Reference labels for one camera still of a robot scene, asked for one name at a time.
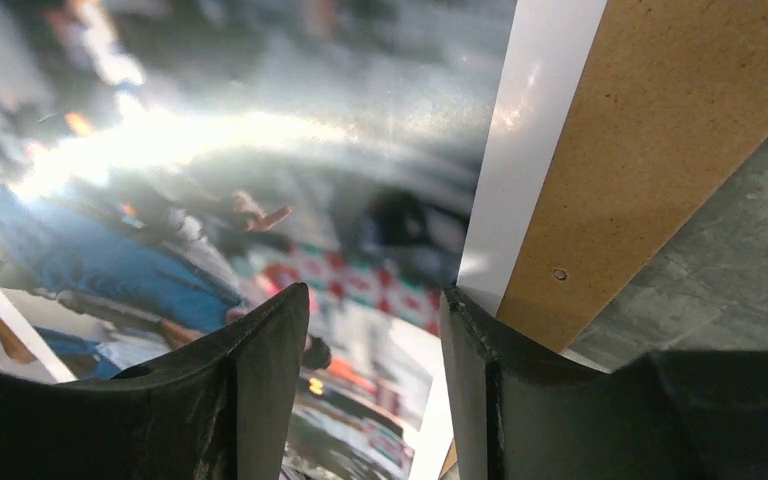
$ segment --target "dark hair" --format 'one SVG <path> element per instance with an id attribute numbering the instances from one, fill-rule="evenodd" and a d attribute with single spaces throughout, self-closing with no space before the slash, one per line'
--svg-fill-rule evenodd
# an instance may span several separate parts
<path id="1" fill-rule="evenodd" d="M 309 370 L 322 370 L 331 365 L 331 347 L 321 338 L 310 337 L 310 348 L 302 354 L 302 366 Z"/>

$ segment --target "hand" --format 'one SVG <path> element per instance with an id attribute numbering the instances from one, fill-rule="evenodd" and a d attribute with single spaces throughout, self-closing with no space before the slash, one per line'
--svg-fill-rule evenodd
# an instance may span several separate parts
<path id="1" fill-rule="evenodd" d="M 246 220 L 246 231 L 265 232 L 292 213 L 292 209 L 285 206 L 267 214 L 251 195 L 243 190 L 237 190 L 231 197 L 234 200 L 234 213 L 251 217 Z"/>

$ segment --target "gray floor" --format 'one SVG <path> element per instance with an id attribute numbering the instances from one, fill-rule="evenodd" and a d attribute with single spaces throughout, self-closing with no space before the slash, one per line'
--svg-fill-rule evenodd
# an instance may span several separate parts
<path id="1" fill-rule="evenodd" d="M 608 369 L 659 348 L 768 349 L 768 140 L 570 346 Z"/>

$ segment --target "glossy surface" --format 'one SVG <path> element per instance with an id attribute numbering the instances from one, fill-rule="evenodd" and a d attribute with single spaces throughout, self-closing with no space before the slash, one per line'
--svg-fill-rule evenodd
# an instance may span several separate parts
<path id="1" fill-rule="evenodd" d="M 29 351 L 44 360 L 44 340 L 57 379 L 107 378 L 304 280 L 287 463 L 407 478 L 424 439 L 449 441 L 423 423 L 437 288 L 457 276 L 513 12 L 0 1 L 0 287 Z"/>

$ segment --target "brown cardboard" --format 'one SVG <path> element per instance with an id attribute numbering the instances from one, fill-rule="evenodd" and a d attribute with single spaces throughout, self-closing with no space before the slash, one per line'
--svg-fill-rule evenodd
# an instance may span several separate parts
<path id="1" fill-rule="evenodd" d="M 610 0 L 498 318 L 562 350 L 767 136 L 768 1 Z"/>

